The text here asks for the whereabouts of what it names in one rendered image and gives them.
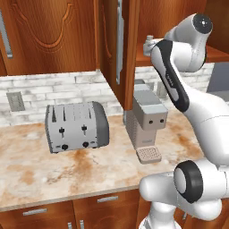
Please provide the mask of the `silver four-slot toaster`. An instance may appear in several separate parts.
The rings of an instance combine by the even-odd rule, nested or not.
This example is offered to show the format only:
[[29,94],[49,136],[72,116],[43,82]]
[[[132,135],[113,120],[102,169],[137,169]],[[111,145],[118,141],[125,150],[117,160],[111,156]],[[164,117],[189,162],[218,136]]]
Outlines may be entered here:
[[106,113],[96,101],[48,105],[45,129],[51,154],[109,144]]

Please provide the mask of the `wooden drawer front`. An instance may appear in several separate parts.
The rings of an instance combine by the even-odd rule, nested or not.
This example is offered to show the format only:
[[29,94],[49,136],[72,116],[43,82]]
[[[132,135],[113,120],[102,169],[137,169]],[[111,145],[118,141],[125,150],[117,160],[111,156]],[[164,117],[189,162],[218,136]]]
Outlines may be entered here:
[[[23,216],[22,212],[47,208],[46,213]],[[64,201],[31,208],[0,212],[0,229],[77,229],[72,202]]]
[[[119,196],[118,200],[97,203],[97,199]],[[138,190],[119,191],[83,199],[75,199],[72,204],[77,229],[136,229],[140,194]]]

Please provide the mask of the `grey appliance panel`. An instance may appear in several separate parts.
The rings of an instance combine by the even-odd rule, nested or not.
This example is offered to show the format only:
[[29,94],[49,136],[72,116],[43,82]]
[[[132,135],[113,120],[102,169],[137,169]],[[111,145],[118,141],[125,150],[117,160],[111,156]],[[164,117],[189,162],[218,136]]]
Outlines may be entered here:
[[229,102],[229,62],[215,63],[207,93]]

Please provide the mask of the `wooden base cabinet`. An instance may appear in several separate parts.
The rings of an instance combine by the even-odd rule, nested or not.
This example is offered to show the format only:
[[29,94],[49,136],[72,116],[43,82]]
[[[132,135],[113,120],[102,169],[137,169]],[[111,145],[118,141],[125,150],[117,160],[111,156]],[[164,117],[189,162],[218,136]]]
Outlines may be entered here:
[[[136,229],[140,222],[147,216],[150,210],[150,202],[140,197]],[[184,218],[184,212],[177,208],[174,212],[174,220],[182,229],[229,229],[229,199],[222,200],[222,211],[220,216],[213,221],[204,221],[196,217],[187,215]]]

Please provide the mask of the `carved wooden cabinet door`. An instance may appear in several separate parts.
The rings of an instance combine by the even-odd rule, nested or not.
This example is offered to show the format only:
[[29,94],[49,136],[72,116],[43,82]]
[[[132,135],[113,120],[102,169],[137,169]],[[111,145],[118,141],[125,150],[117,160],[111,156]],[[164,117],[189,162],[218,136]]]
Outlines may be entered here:
[[96,69],[93,0],[0,0],[13,51],[0,32],[0,76]]

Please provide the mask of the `grey wall outlet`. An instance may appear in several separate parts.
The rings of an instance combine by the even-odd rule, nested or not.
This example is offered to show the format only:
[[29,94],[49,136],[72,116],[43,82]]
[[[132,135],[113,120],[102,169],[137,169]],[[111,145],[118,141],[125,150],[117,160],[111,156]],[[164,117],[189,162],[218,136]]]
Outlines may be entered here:
[[157,96],[159,98],[166,98],[167,92],[165,90],[165,86],[162,81],[157,83]]
[[25,110],[20,92],[8,92],[6,94],[12,112],[20,112]]

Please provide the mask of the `open wooden wall cabinet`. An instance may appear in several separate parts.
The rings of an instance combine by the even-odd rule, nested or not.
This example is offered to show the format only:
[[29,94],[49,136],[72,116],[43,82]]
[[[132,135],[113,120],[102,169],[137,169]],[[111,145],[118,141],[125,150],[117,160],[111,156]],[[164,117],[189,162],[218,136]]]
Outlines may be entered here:
[[150,59],[143,55],[147,35],[162,38],[193,13],[206,14],[213,22],[207,62],[229,62],[229,0],[140,0],[136,65],[150,66]]

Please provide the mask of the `open wooden cabinet door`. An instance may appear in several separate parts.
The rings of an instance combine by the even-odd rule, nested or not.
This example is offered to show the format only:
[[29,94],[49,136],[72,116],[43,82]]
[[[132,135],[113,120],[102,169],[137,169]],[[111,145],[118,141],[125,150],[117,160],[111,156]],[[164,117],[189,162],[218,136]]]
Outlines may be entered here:
[[98,0],[100,71],[124,110],[132,109],[140,0],[121,0],[123,17],[123,68],[116,80],[118,0]]

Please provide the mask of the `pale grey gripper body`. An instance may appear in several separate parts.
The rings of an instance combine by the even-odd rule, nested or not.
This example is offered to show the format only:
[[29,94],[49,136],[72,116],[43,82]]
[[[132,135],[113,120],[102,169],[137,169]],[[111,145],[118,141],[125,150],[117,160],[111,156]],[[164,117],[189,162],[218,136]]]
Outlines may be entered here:
[[143,44],[143,54],[145,56],[150,56],[150,51],[156,43],[157,41],[152,35],[147,35],[145,43]]

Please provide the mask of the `grey coffee machine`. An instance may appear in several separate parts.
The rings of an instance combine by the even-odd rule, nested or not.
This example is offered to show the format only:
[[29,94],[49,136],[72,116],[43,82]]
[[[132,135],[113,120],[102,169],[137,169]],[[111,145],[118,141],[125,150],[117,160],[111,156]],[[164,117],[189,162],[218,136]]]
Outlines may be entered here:
[[155,146],[157,131],[166,125],[168,109],[147,84],[135,84],[132,110],[125,111],[123,123],[142,164],[162,159]]

